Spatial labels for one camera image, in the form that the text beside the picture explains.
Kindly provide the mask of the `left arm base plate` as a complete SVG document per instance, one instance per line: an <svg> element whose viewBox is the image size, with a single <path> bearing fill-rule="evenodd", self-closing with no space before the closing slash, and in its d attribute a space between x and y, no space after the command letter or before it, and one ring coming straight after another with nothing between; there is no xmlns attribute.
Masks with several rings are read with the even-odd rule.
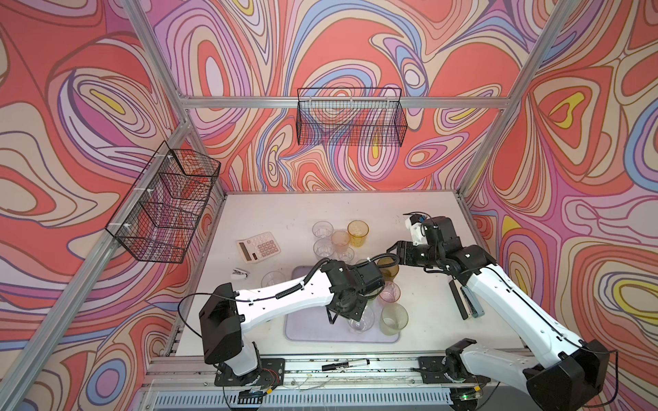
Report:
<svg viewBox="0 0 658 411"><path fill-rule="evenodd" d="M217 387L258 386L263 389L274 389L284 383L284 358L265 358L260 361L260 365L254 371L243 376L237 376L226 364L221 364L216 368L214 385Z"/></svg>

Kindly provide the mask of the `black white marker pen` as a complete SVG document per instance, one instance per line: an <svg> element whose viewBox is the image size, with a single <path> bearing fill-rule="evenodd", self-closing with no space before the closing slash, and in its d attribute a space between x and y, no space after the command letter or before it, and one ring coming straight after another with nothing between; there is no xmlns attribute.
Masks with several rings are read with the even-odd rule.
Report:
<svg viewBox="0 0 658 411"><path fill-rule="evenodd" d="M369 359L334 362L331 364L323 365L321 367L321 371L326 373L326 372L339 371L348 368L363 368L364 366L368 366L369 364L370 364Z"/></svg>

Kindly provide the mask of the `small white clip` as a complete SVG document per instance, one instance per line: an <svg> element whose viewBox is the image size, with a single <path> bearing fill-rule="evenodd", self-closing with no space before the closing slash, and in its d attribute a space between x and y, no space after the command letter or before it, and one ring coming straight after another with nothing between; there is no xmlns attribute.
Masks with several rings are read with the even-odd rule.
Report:
<svg viewBox="0 0 658 411"><path fill-rule="evenodd" d="M240 269L240 268L234 268L231 273L231 280L232 281L242 281L247 279L249 276L249 272Z"/></svg>

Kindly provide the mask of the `stapler black cream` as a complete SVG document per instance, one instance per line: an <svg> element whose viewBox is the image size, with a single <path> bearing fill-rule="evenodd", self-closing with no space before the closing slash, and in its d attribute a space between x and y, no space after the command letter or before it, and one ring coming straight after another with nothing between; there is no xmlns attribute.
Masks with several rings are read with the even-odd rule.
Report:
<svg viewBox="0 0 658 411"><path fill-rule="evenodd" d="M449 282L449 287L462 320L477 319L485 315L480 301L468 287L462 286L455 279Z"/></svg>

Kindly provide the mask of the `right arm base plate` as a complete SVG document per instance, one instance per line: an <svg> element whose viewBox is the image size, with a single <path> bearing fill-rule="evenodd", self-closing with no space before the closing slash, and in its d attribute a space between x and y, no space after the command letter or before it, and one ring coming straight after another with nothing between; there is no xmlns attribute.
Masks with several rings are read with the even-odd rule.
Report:
<svg viewBox="0 0 658 411"><path fill-rule="evenodd" d="M491 379L468 372L459 359L452 356L421 356L418 373L423 383L429 384L476 384L487 385Z"/></svg>

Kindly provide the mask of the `lavender plastic tray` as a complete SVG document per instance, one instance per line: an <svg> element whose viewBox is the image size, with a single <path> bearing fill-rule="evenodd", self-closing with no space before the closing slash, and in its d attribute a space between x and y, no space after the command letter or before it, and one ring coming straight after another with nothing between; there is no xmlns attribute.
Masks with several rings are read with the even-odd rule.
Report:
<svg viewBox="0 0 658 411"><path fill-rule="evenodd" d="M377 300L367 307L375 311L375 324L367 332L355 333L348 325L348 319L339 317L332 325L324 307L308 308L288 314L284 321L284 335L294 342L305 343L353 343L354 344L394 344L400 334L384 335L380 331L380 315L383 306Z"/></svg>

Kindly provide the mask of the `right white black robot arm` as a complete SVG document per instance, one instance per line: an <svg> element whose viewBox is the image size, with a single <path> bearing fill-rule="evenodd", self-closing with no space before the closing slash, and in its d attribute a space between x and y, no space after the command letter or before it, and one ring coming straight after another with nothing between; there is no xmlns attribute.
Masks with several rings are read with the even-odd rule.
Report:
<svg viewBox="0 0 658 411"><path fill-rule="evenodd" d="M409 241L390 248L399 265L442 273L485 301L531 351L517 356L464 338L446 349L443 373L454 381L483 376L527 394L542 410L578 410L603 391L610 350L584 341L522 291L478 245L463 246L452 219L406 213Z"/></svg>

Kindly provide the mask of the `pink patterned card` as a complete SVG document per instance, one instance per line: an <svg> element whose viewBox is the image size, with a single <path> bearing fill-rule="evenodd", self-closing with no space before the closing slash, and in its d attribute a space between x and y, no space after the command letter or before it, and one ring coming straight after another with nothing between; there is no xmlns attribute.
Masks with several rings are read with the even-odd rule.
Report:
<svg viewBox="0 0 658 411"><path fill-rule="evenodd" d="M269 231L236 242L239 255L246 264L255 264L281 253L279 243Z"/></svg>

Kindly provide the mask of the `yellow transparent cup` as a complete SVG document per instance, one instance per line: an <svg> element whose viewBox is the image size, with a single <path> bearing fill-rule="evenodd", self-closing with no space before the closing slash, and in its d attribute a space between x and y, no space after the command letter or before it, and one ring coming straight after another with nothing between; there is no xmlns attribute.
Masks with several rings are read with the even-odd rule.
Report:
<svg viewBox="0 0 658 411"><path fill-rule="evenodd" d="M362 220L353 220L347 226L350 235L350 245L353 248L361 248L368 237L369 226Z"/></svg>

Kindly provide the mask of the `dark olive textured cup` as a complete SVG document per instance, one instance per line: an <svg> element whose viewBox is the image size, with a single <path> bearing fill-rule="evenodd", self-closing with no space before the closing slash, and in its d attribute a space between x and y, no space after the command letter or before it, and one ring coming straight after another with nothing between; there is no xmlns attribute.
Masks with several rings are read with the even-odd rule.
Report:
<svg viewBox="0 0 658 411"><path fill-rule="evenodd" d="M399 274L399 265L392 257L384 257L376 262L385 281L393 281Z"/></svg>

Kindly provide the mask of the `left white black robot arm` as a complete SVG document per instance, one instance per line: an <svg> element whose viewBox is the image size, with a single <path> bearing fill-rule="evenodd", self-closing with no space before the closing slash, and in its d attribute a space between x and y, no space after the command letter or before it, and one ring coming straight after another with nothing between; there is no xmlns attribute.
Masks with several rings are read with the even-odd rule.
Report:
<svg viewBox="0 0 658 411"><path fill-rule="evenodd" d="M227 366L243 377L261 369L259 349L245 334L255 327L292 313L323 308L327 322L359 321L368 297L383 289L385 280L373 261L349 265L319 260L303 277L260 289L233 289L221 284L208 295L199 312L204 362Z"/></svg>

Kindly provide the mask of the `pink transparent cup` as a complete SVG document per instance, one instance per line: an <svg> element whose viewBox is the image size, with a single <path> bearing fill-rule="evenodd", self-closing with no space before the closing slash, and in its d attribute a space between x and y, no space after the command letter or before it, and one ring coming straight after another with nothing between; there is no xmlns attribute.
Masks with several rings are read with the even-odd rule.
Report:
<svg viewBox="0 0 658 411"><path fill-rule="evenodd" d="M392 304L399 301L401 297L401 289L393 281L385 282L385 286L380 291L378 298L385 304Z"/></svg>

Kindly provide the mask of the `pale green frosted large cup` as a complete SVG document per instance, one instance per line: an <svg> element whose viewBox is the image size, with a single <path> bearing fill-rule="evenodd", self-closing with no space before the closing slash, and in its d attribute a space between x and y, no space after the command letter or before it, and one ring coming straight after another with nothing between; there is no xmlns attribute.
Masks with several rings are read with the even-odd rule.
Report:
<svg viewBox="0 0 658 411"><path fill-rule="evenodd" d="M387 336L399 334L409 324L409 313L399 303L385 305L380 315L380 331Z"/></svg>

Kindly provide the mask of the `small clear cup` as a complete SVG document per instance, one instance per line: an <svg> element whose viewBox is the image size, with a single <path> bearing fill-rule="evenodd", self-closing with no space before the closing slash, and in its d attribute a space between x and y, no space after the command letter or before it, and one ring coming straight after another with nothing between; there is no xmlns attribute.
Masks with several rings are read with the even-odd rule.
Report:
<svg viewBox="0 0 658 411"><path fill-rule="evenodd" d="M337 259L347 264L353 262L354 258L355 258L355 251L351 247L348 247L345 250L337 253Z"/></svg>

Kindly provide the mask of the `peach transparent cup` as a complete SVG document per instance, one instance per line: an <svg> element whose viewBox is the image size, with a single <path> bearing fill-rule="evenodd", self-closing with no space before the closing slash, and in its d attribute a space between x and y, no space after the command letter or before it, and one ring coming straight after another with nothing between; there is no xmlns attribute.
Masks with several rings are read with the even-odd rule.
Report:
<svg viewBox="0 0 658 411"><path fill-rule="evenodd" d="M348 231L339 229L332 233L331 241L336 254L346 253L351 244L351 236Z"/></svg>

